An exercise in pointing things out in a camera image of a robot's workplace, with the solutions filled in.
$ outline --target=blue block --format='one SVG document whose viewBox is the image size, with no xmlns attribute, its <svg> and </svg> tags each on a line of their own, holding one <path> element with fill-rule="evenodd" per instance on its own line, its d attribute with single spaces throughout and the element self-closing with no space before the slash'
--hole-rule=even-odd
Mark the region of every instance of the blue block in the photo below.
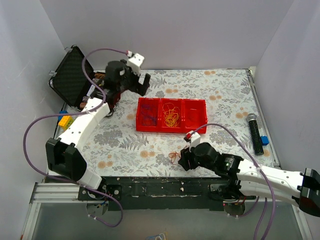
<svg viewBox="0 0 320 240">
<path fill-rule="evenodd" d="M 267 136 L 261 136 L 261 141 L 263 146 L 267 146 L 269 144 L 269 139 Z"/>
<path fill-rule="evenodd" d="M 60 111 L 60 114 L 67 114 L 67 111 Z M 58 116 L 58 122 L 60 122 L 60 120 L 62 119 L 62 116 Z"/>
</svg>

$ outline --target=red object in case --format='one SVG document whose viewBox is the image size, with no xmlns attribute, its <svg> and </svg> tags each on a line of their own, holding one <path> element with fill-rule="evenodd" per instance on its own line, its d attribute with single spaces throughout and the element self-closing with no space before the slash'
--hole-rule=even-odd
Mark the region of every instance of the red object in case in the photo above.
<svg viewBox="0 0 320 240">
<path fill-rule="evenodd" d="M 179 109 L 179 120 L 176 127 L 165 124 L 163 106 Z M 140 132 L 180 133 L 185 134 L 207 124 L 206 101 L 203 99 L 144 98 L 138 100 L 135 118 L 135 129 Z M 205 134 L 207 127 L 198 133 Z"/>
</svg>

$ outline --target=yellow object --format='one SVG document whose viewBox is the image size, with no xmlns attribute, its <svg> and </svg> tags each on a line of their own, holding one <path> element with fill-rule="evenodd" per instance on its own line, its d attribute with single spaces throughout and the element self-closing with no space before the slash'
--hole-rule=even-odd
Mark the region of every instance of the yellow object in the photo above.
<svg viewBox="0 0 320 240">
<path fill-rule="evenodd" d="M 73 122 L 74 119 L 71 116 L 63 116 L 58 125 L 65 131 L 71 126 Z"/>
<path fill-rule="evenodd" d="M 162 112 L 164 114 L 164 123 L 168 127 L 177 127 L 179 123 L 179 113 L 180 109 L 174 106 L 172 103 L 165 103 L 162 107 Z"/>
</svg>

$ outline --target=black microphone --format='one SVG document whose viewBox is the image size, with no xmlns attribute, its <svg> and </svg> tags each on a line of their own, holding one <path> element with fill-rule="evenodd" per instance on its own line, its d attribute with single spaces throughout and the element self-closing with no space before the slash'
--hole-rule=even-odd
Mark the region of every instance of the black microphone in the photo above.
<svg viewBox="0 0 320 240">
<path fill-rule="evenodd" d="M 264 154 L 264 149 L 262 147 L 262 140 L 259 134 L 258 124 L 257 124 L 257 115 L 250 113 L 246 117 L 246 121 L 249 123 L 250 133 L 252 137 L 254 154 L 257 156 Z"/>
</svg>

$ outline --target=gray wall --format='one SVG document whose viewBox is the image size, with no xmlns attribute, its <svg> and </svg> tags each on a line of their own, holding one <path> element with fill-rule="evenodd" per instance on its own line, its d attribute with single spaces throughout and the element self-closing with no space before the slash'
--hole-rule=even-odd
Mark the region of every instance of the gray wall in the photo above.
<svg viewBox="0 0 320 240">
<path fill-rule="evenodd" d="M 256 66 L 293 0 L 40 0 L 64 47 L 132 50 L 148 69 Z M 96 53 L 104 69 L 118 54 Z"/>
<path fill-rule="evenodd" d="M 16 240 L 35 181 L 42 179 L 25 160 L 23 134 L 36 117 L 62 105 L 47 82 L 65 51 L 39 0 L 0 0 L 0 53 L 0 239 Z M 36 124 L 27 141 L 32 161 L 42 170 L 56 122 Z"/>
<path fill-rule="evenodd" d="M 263 54 L 255 86 L 283 169 L 320 173 L 320 1 L 295 0 Z M 320 219 L 307 216 L 314 239 Z"/>
</svg>

